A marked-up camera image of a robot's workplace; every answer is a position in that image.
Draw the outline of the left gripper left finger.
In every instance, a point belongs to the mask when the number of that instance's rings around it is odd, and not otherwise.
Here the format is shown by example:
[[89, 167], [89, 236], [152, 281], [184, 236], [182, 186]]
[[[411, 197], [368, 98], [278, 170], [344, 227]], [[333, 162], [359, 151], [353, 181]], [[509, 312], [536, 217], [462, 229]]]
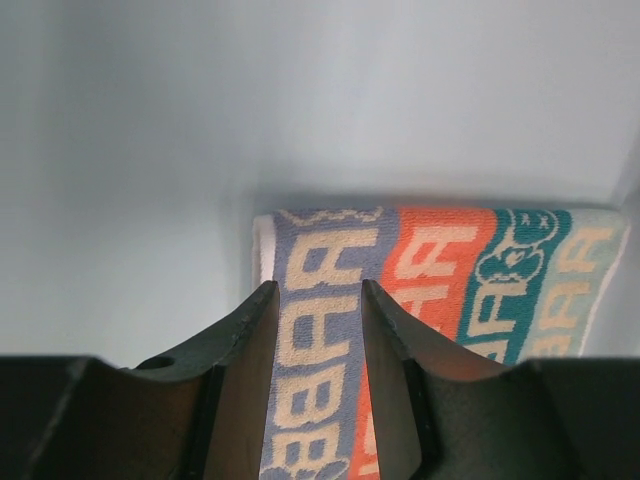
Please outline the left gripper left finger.
[[1, 360], [5, 479], [255, 479], [279, 314], [260, 285], [135, 368], [93, 356]]

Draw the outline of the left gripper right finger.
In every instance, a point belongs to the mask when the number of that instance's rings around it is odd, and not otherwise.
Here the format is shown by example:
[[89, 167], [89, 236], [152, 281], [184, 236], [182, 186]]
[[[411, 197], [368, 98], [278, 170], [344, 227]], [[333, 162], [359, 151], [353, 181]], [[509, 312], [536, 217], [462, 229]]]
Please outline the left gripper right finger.
[[362, 284], [384, 479], [635, 479], [639, 362], [533, 358], [508, 367]]

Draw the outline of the striped rabbit text towel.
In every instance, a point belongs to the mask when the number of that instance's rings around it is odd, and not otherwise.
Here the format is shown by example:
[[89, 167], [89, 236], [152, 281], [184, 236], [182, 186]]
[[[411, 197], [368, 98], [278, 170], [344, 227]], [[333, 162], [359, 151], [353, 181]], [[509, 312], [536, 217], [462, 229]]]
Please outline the striped rabbit text towel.
[[256, 283], [280, 290], [260, 475], [375, 479], [361, 283], [491, 360], [584, 351], [630, 226], [608, 210], [279, 210], [253, 223]]

